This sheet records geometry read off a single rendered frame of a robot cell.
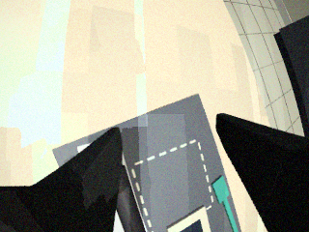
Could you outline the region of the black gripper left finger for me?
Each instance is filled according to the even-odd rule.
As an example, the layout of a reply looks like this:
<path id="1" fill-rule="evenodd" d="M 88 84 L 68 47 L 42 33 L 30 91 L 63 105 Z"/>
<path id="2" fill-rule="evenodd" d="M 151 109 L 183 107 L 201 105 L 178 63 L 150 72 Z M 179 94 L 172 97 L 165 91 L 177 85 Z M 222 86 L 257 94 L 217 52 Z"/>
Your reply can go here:
<path id="1" fill-rule="evenodd" d="M 0 186 L 0 232 L 113 232 L 123 171 L 111 128 L 33 186 Z"/>

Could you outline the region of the cream square tile with blue-grey centre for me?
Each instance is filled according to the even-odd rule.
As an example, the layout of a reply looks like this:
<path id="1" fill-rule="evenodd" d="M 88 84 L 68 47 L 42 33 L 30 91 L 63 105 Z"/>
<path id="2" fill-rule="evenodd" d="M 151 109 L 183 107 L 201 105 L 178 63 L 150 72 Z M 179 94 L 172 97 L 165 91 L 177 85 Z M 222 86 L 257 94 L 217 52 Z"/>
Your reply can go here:
<path id="1" fill-rule="evenodd" d="M 198 208 L 196 212 L 190 214 L 188 217 L 177 221 L 169 228 L 167 232 L 210 232 L 208 216 L 206 216 L 206 208 Z"/>

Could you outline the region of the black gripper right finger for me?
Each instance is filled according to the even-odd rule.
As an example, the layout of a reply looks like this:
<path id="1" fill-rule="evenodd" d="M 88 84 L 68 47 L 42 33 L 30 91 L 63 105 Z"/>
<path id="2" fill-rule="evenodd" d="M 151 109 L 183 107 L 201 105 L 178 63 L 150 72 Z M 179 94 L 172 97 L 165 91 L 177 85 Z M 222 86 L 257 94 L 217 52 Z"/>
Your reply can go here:
<path id="1" fill-rule="evenodd" d="M 309 138 L 228 113 L 216 131 L 267 232 L 309 232 Z"/>

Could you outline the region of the teal small trowel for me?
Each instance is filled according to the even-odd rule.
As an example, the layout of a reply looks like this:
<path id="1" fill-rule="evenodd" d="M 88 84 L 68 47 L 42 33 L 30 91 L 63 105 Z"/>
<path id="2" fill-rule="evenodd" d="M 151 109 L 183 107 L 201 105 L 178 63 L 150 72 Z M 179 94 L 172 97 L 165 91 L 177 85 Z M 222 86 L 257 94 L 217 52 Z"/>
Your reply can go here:
<path id="1" fill-rule="evenodd" d="M 224 210 L 225 213 L 227 213 L 227 218 L 229 224 L 231 224 L 233 232 L 239 232 L 239 229 L 236 228 L 235 218 L 231 212 L 231 206 L 228 204 L 227 196 L 229 196 L 229 192 L 227 185 L 225 185 L 223 175 L 220 175 L 219 178 L 216 178 L 215 181 L 211 183 L 211 188 L 213 189 L 213 192 L 215 192 L 216 201 L 219 202 L 219 204 L 220 202 L 223 202 Z"/>

